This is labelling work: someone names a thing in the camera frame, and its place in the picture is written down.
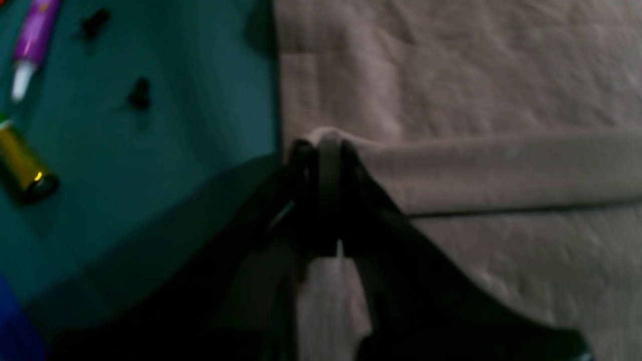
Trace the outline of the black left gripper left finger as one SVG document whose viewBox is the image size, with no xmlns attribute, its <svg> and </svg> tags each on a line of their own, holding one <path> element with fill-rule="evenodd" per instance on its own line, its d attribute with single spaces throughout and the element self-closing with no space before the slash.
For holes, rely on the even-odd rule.
<svg viewBox="0 0 642 361">
<path fill-rule="evenodd" d="M 114 320 L 68 331 L 52 360 L 282 360 L 291 332 L 271 329 L 282 283 L 295 263 L 287 239 L 309 194 L 318 151 L 293 144 L 289 162 L 264 181 L 231 222 L 165 285 Z"/>
</svg>

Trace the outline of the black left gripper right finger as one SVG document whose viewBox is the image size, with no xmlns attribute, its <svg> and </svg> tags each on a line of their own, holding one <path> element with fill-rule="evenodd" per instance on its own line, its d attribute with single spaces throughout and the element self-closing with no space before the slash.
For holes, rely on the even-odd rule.
<svg viewBox="0 0 642 361">
<path fill-rule="evenodd" d="M 340 144 L 344 241 L 375 326 L 357 360 L 594 360 L 584 336 L 522 316 L 477 286 L 413 226 Z"/>
</svg>

